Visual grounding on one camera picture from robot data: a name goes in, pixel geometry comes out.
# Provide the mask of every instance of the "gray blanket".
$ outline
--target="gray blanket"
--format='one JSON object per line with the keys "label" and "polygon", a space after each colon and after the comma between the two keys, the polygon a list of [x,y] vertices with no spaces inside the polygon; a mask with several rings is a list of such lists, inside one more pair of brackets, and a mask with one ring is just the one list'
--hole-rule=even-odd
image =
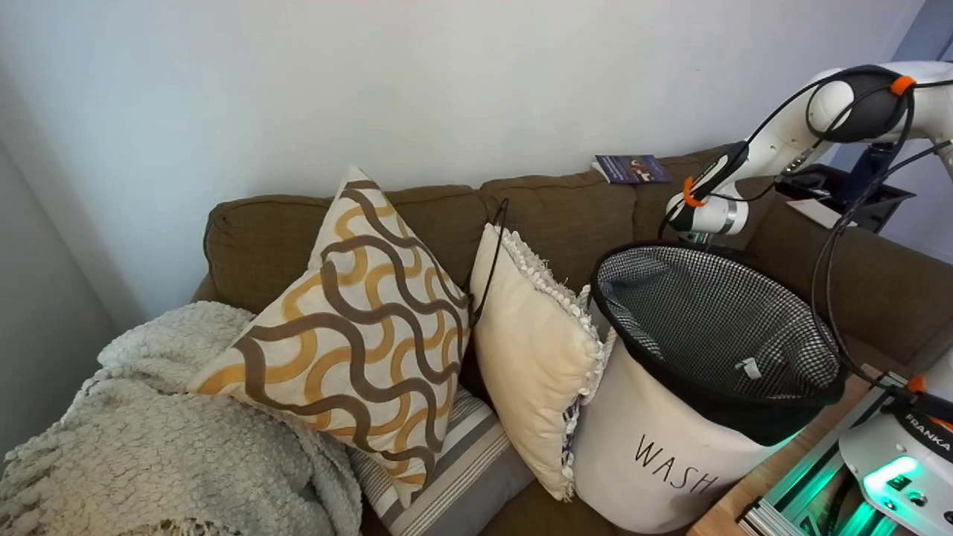
{"label": "gray blanket", "polygon": [[189,304],[113,340],[61,420],[5,454],[0,533],[359,533],[344,447],[188,392],[248,322]]}

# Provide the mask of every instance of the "couch cushion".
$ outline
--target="couch cushion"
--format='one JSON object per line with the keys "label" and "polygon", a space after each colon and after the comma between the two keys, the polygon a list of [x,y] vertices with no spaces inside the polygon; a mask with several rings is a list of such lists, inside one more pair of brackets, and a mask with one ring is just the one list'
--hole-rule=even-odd
{"label": "couch cushion", "polygon": [[615,536],[629,529],[614,526],[583,501],[560,504],[538,481],[533,481],[520,495],[516,495],[483,533]]}
{"label": "couch cushion", "polygon": [[489,213],[505,203],[516,228],[569,288],[590,283],[597,255],[632,242],[635,186],[597,172],[486,182]]}
{"label": "couch cushion", "polygon": [[[386,194],[447,273],[465,285],[486,209],[472,186],[413,186]],[[207,213],[203,295],[258,313],[307,264],[329,200],[252,195],[221,203]]]}

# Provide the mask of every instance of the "black cable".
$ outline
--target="black cable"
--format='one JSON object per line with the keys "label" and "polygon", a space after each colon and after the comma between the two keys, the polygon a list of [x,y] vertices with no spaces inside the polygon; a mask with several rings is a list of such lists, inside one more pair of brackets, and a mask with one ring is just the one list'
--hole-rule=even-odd
{"label": "black cable", "polygon": [[658,221],[658,225],[656,225],[656,242],[661,242],[663,225],[670,222],[670,216],[675,213],[679,204],[682,204],[682,203],[672,203],[672,204],[661,213],[661,221]]}
{"label": "black cable", "polygon": [[773,111],[763,118],[763,125],[757,125],[757,128],[751,131],[746,143],[754,143],[754,136],[763,134],[766,125],[773,122],[778,114],[784,114],[787,105],[791,105],[797,94],[803,94],[803,91],[810,91],[810,90],[815,90],[815,87],[821,87],[821,84],[827,84],[827,81],[837,81],[837,73],[827,73],[827,76],[821,76],[821,81],[813,81],[813,84],[800,87],[797,91],[791,91],[787,102],[781,102],[781,108],[773,108]]}
{"label": "black cable", "polygon": [[[904,145],[907,134],[912,134],[912,122],[913,122],[913,91],[904,91],[904,122],[901,122],[901,131],[891,148],[891,158],[894,161],[900,154],[900,148]],[[819,280],[824,273],[824,313],[827,313],[827,328],[830,328],[830,340],[821,335],[827,343],[830,352],[840,353],[840,359],[858,376],[864,379],[870,386],[885,386],[882,379],[870,379],[864,365],[858,365],[858,359],[851,358],[851,352],[845,349],[845,340],[840,334],[840,322],[837,322],[837,313],[834,313],[834,253],[837,253],[837,245],[843,237],[843,231],[848,228],[848,222],[858,216],[858,210],[865,204],[865,200],[888,182],[888,176],[900,170],[900,167],[882,167],[870,182],[865,186],[861,189],[861,195],[851,200],[851,204],[837,216],[837,222],[830,225],[815,261],[813,261],[813,273],[810,273],[810,307],[813,313],[819,315],[819,304],[815,304],[815,295],[819,295]]]}
{"label": "black cable", "polygon": [[922,152],[913,152],[913,154],[901,158],[900,164],[891,167],[891,176],[894,176],[900,167],[907,167],[907,164],[913,164],[913,161],[921,161],[921,158],[925,158],[925,154],[935,154],[935,152],[947,148],[949,143],[953,143],[953,140],[940,140],[940,143],[925,145]]}
{"label": "black cable", "polygon": [[493,283],[493,273],[498,273],[498,261],[501,261],[501,250],[502,250],[502,231],[505,231],[505,213],[508,213],[508,200],[501,203],[501,209],[498,209],[498,213],[492,221],[498,225],[498,245],[493,245],[493,258],[489,261],[489,273],[486,273],[486,283],[483,283],[478,304],[472,307],[472,315],[469,315],[469,328],[478,322],[486,298],[489,298],[489,285]]}
{"label": "black cable", "polygon": [[953,87],[953,81],[918,84],[918,90]]}

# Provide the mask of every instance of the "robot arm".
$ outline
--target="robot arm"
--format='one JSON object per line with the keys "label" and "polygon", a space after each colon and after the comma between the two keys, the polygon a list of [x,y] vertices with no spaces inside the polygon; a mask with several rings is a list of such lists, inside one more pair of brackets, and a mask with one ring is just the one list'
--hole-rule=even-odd
{"label": "robot arm", "polygon": [[[953,61],[885,61],[821,72],[784,102],[739,152],[724,154],[697,183],[667,204],[675,231],[734,236],[746,203],[734,182],[791,176],[830,143],[953,140]],[[937,152],[953,176],[953,148]]]}

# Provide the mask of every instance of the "patterned throw pillow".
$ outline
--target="patterned throw pillow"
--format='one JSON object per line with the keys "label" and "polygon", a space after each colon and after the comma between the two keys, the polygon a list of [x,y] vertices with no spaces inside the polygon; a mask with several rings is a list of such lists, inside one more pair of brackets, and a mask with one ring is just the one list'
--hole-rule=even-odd
{"label": "patterned throw pillow", "polygon": [[392,536],[483,533],[483,526],[533,481],[498,416],[468,389],[456,392],[452,416],[432,481],[398,504],[386,472],[350,454],[359,489]]}
{"label": "patterned throw pillow", "polygon": [[477,353],[501,423],[538,486],[571,501],[571,434],[608,352],[586,300],[560,285],[508,228],[486,225],[469,280]]}
{"label": "patterned throw pillow", "polygon": [[468,295],[386,195],[350,170],[307,271],[198,379],[368,451],[401,501],[440,451],[468,344]]}

